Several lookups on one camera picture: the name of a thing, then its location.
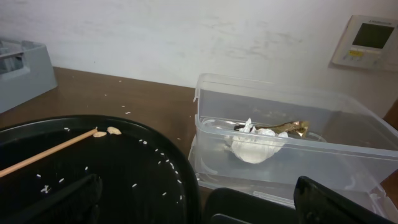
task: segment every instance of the wooden chopstick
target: wooden chopstick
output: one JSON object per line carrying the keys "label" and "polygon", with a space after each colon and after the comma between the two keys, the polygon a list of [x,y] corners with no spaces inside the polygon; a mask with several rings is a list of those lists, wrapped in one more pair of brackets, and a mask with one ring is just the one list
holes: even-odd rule
{"label": "wooden chopstick", "polygon": [[10,174],[10,173],[14,172],[15,170],[18,170],[20,168],[28,166],[29,164],[31,164],[33,162],[36,162],[38,160],[41,160],[44,157],[49,156],[49,155],[51,155],[51,154],[53,154],[55,152],[58,152],[59,150],[61,150],[63,148],[66,148],[66,147],[68,147],[68,146],[70,146],[72,144],[75,144],[76,142],[81,141],[81,140],[83,140],[83,139],[85,139],[87,137],[90,137],[94,133],[97,133],[97,132],[98,132],[97,129],[93,129],[93,130],[88,131],[88,132],[86,132],[84,134],[81,134],[81,135],[79,135],[79,136],[77,136],[77,137],[75,137],[73,139],[67,140],[66,142],[61,143],[58,146],[54,146],[51,149],[47,149],[46,151],[41,152],[41,153],[39,153],[39,154],[37,154],[35,156],[32,156],[32,157],[30,157],[30,158],[28,158],[28,159],[26,159],[26,160],[24,160],[22,162],[18,162],[17,164],[14,164],[14,165],[12,165],[12,166],[10,166],[8,168],[5,168],[4,170],[0,171],[0,177],[4,177],[5,175]]}

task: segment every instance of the food crumb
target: food crumb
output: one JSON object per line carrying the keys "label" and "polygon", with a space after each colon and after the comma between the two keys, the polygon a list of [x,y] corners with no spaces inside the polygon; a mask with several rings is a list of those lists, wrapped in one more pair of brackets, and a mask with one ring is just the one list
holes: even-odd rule
{"label": "food crumb", "polygon": [[44,185],[44,188],[40,192],[48,193],[51,190],[48,185]]}
{"label": "food crumb", "polygon": [[122,132],[120,132],[119,129],[114,128],[114,127],[108,127],[107,130],[108,130],[108,132],[109,132],[110,134],[115,134],[115,135],[120,135],[120,134],[122,134]]}
{"label": "food crumb", "polygon": [[104,131],[98,131],[96,133],[93,134],[94,138],[100,138],[106,135],[106,132]]}

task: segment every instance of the black tray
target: black tray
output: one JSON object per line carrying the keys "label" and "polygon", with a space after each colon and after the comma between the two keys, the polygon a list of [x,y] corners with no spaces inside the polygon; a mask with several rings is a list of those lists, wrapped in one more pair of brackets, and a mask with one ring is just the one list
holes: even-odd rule
{"label": "black tray", "polygon": [[[0,178],[0,220],[97,174],[103,180],[98,223],[199,222],[198,184],[185,156],[157,131],[127,119],[65,116],[0,129],[0,170],[96,126],[113,126],[122,135],[89,137]],[[51,187],[47,194],[40,192],[44,185]]]}

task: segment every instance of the brown table surface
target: brown table surface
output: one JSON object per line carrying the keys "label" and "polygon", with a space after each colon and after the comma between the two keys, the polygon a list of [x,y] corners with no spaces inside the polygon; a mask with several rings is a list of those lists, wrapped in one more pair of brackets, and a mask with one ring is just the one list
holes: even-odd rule
{"label": "brown table surface", "polygon": [[[64,68],[54,68],[54,72],[58,87],[0,114],[0,128],[72,114],[118,116],[158,130],[188,156],[196,133],[194,88]],[[398,207],[398,172],[382,186]],[[202,205],[209,193],[201,188]]]}

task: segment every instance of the clear plastic container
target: clear plastic container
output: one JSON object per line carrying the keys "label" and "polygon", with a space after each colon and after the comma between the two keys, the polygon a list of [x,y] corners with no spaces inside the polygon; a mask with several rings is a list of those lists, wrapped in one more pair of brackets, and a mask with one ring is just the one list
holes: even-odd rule
{"label": "clear plastic container", "polygon": [[[379,185],[398,169],[398,132],[356,100],[212,74],[200,76],[195,99],[197,138],[190,161],[199,178],[207,180],[201,185],[232,186],[292,207],[294,185],[305,175],[384,217],[398,214]],[[291,121],[309,121],[310,126],[306,138],[233,130],[248,118],[269,126]],[[231,152],[231,141],[251,141],[260,150],[277,152],[252,164]]]}

